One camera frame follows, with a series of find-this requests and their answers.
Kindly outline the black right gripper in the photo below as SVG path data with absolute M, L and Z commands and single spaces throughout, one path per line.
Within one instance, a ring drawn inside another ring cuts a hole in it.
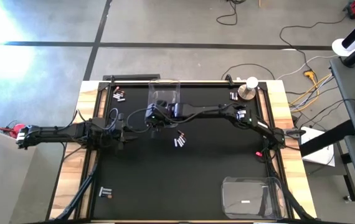
M 174 122 L 171 122 L 171 120 L 174 119 L 174 109 L 175 109 L 176 104 L 175 103 L 168 103 L 167 101 L 161 101 L 160 102 L 160 109 L 163 116 L 162 123 L 163 124 L 176 124 Z M 158 139 L 159 138 L 159 127 L 158 126 L 152 126 L 151 127 L 152 133 L 151 133 L 151 139 Z

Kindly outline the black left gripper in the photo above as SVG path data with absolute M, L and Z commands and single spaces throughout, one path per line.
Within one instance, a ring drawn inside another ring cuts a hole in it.
M 134 141 L 138 138 L 137 134 L 128 133 L 126 134 L 126 137 L 128 137 L 126 139 L 125 126 L 126 126 L 125 116 L 123 113 L 120 113 L 116 117 L 116 121 L 115 121 L 115 132 L 116 132 L 115 137 L 116 140 L 118 141 L 117 148 L 116 148 L 117 151 L 124 150 L 124 146 L 126 142 Z

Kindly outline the clear plastic bin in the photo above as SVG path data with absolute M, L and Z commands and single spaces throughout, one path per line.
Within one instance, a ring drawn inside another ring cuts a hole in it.
M 281 220 L 287 216 L 280 181 L 275 177 L 226 177 L 222 210 L 230 219 Z
M 181 84 L 178 80 L 151 80 L 148 84 L 148 105 L 154 104 L 158 107 L 159 112 L 162 114 L 160 109 L 160 102 L 167 101 L 168 103 L 179 103 L 180 102 L 180 87 Z M 174 128 L 177 124 L 163 124 L 159 125 L 160 132 L 164 128 Z

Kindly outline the black table mat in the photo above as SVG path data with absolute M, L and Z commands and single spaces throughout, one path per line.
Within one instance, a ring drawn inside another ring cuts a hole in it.
M 194 119 L 151 139 L 143 113 L 147 87 L 127 86 L 125 93 L 124 102 L 111 106 L 139 129 L 138 138 L 122 151 L 102 154 L 97 185 L 112 189 L 113 198 L 96 198 L 94 219 L 223 220 L 222 181 L 267 176 L 255 154 L 263 149 L 259 133 L 235 128 L 224 118 Z M 178 130 L 186 137 L 182 147 L 174 145 Z

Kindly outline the round disc stand white knob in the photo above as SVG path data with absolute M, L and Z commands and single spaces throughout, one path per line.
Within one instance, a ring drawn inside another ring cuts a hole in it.
M 255 97 L 258 88 L 258 79 L 249 77 L 245 84 L 241 85 L 237 90 L 238 96 L 243 100 L 251 100 Z

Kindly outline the red round floor object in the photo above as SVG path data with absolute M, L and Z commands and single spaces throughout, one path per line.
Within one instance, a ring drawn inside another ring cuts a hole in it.
M 11 128 L 11 131 L 9 132 L 9 135 L 12 137 L 12 138 L 17 138 L 17 135 L 19 133 L 19 131 L 21 129 L 25 128 L 25 124 L 15 124 L 12 128 Z

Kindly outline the black table support bar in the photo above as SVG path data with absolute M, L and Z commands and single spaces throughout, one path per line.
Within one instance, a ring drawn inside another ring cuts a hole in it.
M 353 136 L 355 135 L 355 129 L 351 120 L 347 120 L 335 128 L 326 131 L 325 133 L 310 139 L 309 141 L 305 142 L 304 144 L 300 145 L 300 152 L 301 156 L 307 156 L 312 154 L 320 149 L 334 144 L 346 136 Z

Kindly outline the black table leg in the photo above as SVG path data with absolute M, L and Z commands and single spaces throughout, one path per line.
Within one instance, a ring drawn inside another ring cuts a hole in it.
M 343 200 L 346 203 L 355 202 L 355 185 L 348 168 L 348 164 L 352 163 L 351 157 L 348 153 L 344 153 L 340 155 L 340 158 L 344 166 L 345 174 L 343 175 L 343 178 L 348 190 L 348 194 L 343 197 Z

